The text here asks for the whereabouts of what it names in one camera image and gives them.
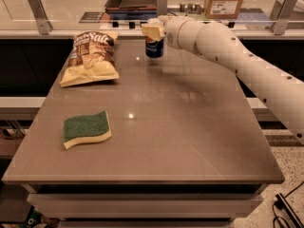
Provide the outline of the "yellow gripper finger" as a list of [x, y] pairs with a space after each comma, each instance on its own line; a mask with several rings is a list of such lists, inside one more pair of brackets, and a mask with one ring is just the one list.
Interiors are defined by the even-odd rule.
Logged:
[[149, 19], [142, 24], [142, 34], [155, 41], [160, 41], [164, 38], [163, 22], [158, 18]]

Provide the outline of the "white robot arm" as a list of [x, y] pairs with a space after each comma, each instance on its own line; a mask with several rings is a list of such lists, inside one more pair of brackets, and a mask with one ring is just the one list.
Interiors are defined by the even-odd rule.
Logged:
[[232, 71], [304, 143], [304, 82], [256, 56], [227, 26], [161, 15], [142, 24], [142, 33]]

